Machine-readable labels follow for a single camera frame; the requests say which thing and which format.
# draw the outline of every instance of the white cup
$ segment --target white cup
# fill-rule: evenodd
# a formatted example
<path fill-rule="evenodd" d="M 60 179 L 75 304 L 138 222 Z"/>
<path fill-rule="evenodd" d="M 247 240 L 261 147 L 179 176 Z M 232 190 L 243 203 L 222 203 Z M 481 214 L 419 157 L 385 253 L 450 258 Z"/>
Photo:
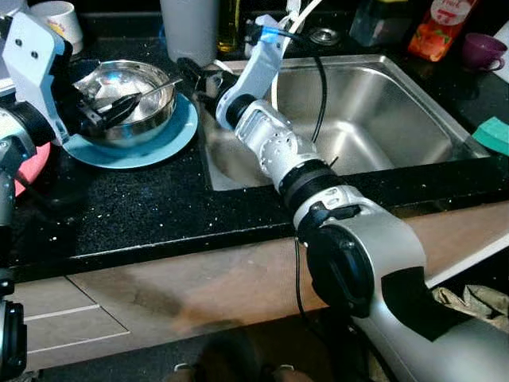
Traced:
<path fill-rule="evenodd" d="M 40 2 L 31 6 L 30 12 L 69 41 L 72 44 L 72 54 L 81 52 L 83 32 L 73 4 L 70 2 Z"/>

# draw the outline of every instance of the black speckled countertop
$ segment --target black speckled countertop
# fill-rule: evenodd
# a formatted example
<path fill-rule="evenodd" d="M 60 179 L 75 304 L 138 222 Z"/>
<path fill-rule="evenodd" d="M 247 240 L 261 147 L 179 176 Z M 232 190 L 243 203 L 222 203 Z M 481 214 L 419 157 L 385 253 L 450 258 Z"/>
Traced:
<path fill-rule="evenodd" d="M 355 45 L 342 46 L 324 54 L 364 53 Z M 81 56 L 172 68 L 164 42 L 150 35 L 99 38 Z M 438 64 L 406 54 L 389 56 L 469 132 L 492 116 L 509 123 L 509 87 L 497 76 L 464 72 L 454 55 Z M 399 216 L 509 197 L 507 157 L 495 153 L 490 158 L 360 173 L 345 180 Z M 291 215 L 273 187 L 226 192 L 209 187 L 197 136 L 179 154 L 138 170 L 94 168 L 53 147 L 34 188 L 46 203 L 24 193 L 14 215 L 9 263 L 18 281 L 293 234 Z"/>

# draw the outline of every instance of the stainless steel sink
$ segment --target stainless steel sink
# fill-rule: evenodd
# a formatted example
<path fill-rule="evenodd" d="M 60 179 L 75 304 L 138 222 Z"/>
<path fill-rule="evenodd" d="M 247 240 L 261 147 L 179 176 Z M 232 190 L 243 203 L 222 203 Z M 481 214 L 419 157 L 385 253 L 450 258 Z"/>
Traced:
<path fill-rule="evenodd" d="M 328 102 L 317 149 L 339 175 L 487 156 L 486 151 L 397 65 L 384 56 L 323 59 Z M 245 61 L 231 63 L 240 72 Z M 279 110 L 310 138 L 321 101 L 313 59 L 286 60 Z M 215 190 L 270 183 L 255 156 L 201 111 L 201 142 Z"/>

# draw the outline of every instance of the pink plate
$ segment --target pink plate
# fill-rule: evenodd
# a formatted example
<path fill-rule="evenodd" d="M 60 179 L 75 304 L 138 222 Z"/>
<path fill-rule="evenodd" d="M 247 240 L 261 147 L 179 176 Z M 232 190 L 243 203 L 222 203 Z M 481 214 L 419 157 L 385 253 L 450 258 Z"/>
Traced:
<path fill-rule="evenodd" d="M 46 143 L 45 145 L 38 147 L 37 154 L 31 157 L 28 161 L 23 162 L 21 165 L 19 170 L 29 183 L 35 181 L 37 175 L 39 175 L 44 168 L 48 161 L 50 147 L 51 143 Z M 15 181 L 14 184 L 16 186 L 16 196 L 25 191 L 25 187 L 20 185 L 18 181 Z"/>

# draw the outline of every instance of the purple mug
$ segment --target purple mug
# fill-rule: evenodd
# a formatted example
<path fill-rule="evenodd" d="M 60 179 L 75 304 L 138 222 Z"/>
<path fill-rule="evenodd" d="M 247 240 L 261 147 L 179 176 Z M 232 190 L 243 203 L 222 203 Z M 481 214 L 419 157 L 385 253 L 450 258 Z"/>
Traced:
<path fill-rule="evenodd" d="M 494 71 L 503 68 L 505 62 L 502 55 L 507 46 L 496 38 L 481 33 L 467 33 L 463 44 L 463 64 L 468 69 Z M 498 61 L 496 68 L 490 68 Z"/>

